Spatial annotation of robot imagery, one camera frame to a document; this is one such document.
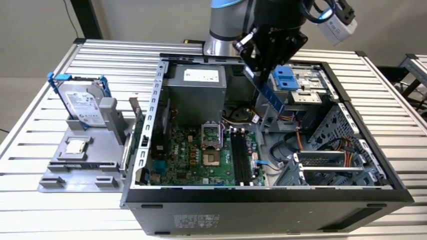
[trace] orange wire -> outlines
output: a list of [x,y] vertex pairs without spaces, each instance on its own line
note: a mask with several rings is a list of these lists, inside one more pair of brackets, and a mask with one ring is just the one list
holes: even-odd
[[302,138],[301,138],[301,123],[302,122],[298,122],[298,126],[297,126],[297,141],[298,141],[300,150],[304,151],[305,148],[304,148]]

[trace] gray bracket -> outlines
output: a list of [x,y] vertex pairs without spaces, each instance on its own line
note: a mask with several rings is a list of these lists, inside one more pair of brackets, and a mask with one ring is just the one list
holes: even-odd
[[122,112],[117,110],[118,100],[113,97],[103,97],[99,103],[99,110],[106,121],[106,126],[114,132],[118,143],[123,146],[127,141],[127,122]]

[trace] white label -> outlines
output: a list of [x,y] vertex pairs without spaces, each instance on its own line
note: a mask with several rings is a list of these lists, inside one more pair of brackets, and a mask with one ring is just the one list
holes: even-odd
[[177,214],[174,215],[178,229],[207,228],[215,229],[221,222],[219,214]]
[[300,84],[301,85],[310,85],[310,81],[309,80],[300,80]]
[[205,69],[186,69],[185,81],[219,83],[219,71]]
[[261,116],[258,114],[255,114],[255,116],[253,117],[253,123],[258,123],[261,120]]
[[66,92],[69,102],[79,120],[87,125],[103,125],[105,119],[97,99],[89,92]]

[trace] gray plastic bracket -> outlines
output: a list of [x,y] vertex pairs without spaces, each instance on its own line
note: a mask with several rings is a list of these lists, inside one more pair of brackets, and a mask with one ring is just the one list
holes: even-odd
[[99,169],[103,172],[119,172],[119,163],[115,162],[114,165],[101,165]]
[[99,188],[117,188],[119,186],[114,176],[98,176],[95,185]]
[[114,132],[118,143],[123,146],[127,141],[127,122],[122,112],[117,110],[118,100],[113,97],[103,97],[99,103],[99,110],[105,118],[106,126]]
[[63,188],[65,187],[65,179],[62,179],[61,176],[58,177],[43,177],[42,180],[41,180],[41,185],[45,187],[45,188]]

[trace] aluminum extrusion table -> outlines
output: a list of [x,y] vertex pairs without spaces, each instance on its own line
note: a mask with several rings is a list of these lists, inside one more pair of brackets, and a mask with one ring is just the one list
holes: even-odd
[[[202,54],[199,44],[87,40],[74,44],[55,73],[105,74],[118,109],[133,117],[130,97],[149,105],[159,53]],[[427,239],[427,126],[368,57],[308,50],[294,60],[325,61],[388,156],[416,203],[354,232],[302,235],[206,235],[174,239]],[[67,130],[67,111],[46,84],[0,145],[0,239],[143,239],[121,193],[39,193],[41,177]]]

